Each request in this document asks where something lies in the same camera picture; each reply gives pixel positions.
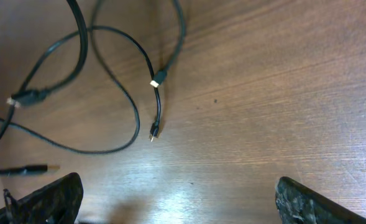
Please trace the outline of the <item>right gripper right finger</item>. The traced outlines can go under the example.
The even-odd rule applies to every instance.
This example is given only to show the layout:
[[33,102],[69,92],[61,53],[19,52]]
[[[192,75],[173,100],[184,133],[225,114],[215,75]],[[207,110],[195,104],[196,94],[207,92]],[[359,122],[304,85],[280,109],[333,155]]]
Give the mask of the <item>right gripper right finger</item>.
[[283,224],[366,224],[366,218],[290,177],[280,177],[275,203]]

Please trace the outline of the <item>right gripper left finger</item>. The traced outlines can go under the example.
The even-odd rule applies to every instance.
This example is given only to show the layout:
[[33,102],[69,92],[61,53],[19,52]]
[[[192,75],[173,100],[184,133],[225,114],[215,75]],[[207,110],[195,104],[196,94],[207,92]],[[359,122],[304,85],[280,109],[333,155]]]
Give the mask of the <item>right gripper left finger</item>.
[[3,190],[5,207],[0,209],[0,223],[74,223],[83,199],[83,184],[72,172],[17,200]]

